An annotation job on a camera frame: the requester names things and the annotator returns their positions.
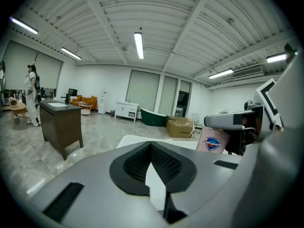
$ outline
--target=orange sofa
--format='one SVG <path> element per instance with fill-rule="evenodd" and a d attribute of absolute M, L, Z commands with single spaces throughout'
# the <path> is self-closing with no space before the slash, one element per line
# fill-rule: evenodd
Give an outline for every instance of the orange sofa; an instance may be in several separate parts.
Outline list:
<path fill-rule="evenodd" d="M 69 104 L 79 106 L 79 102 L 84 102 L 91 106 L 91 110 L 97 109 L 97 97 L 91 96 L 90 98 L 82 97 L 82 95 L 77 95 L 77 99 L 69 99 Z"/>

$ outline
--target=air conditioner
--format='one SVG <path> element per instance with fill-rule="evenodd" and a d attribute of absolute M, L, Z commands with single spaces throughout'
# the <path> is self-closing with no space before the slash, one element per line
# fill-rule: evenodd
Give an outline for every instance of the air conditioner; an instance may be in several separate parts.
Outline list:
<path fill-rule="evenodd" d="M 239 70 L 235 70 L 232 74 L 233 81 L 263 76 L 262 65 L 247 66 Z"/>

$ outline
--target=roller blind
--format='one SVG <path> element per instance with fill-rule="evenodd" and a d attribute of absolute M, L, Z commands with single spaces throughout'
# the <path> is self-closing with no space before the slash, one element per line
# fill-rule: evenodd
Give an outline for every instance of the roller blind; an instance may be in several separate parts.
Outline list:
<path fill-rule="evenodd" d="M 44 54 L 38 53 L 35 66 L 40 76 L 40 87 L 57 88 L 57 81 L 62 62 Z"/>
<path fill-rule="evenodd" d="M 27 65 L 32 65 L 37 52 L 14 42 L 9 42 L 3 61 L 5 62 L 5 78 L 7 89 L 24 89 L 28 74 Z"/>
<path fill-rule="evenodd" d="M 190 93 L 190 86 L 191 86 L 191 83 L 181 81 L 180 82 L 180 91 Z"/>
<path fill-rule="evenodd" d="M 159 80 L 160 75 L 132 70 L 126 101 L 153 111 Z"/>
<path fill-rule="evenodd" d="M 162 93 L 161 93 L 161 103 L 159 108 L 159 113 L 165 115 L 171 115 L 175 93 L 176 93 L 177 79 L 166 77 L 163 81 Z"/>

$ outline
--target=printed logo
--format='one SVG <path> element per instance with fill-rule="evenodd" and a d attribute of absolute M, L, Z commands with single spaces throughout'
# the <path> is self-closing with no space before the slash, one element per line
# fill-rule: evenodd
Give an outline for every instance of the printed logo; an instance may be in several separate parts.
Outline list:
<path fill-rule="evenodd" d="M 203 140 L 203 143 L 206 144 L 208 150 L 215 150 L 222 145 L 220 141 L 210 137 L 206 138 L 206 140 Z"/>

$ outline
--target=green bathtub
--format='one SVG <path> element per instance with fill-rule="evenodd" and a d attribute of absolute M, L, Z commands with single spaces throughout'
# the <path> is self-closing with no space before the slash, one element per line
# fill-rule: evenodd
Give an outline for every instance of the green bathtub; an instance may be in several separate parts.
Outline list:
<path fill-rule="evenodd" d="M 141 108 L 142 121 L 144 124 L 155 127 L 162 127 L 166 123 L 167 115 L 155 113 Z"/>

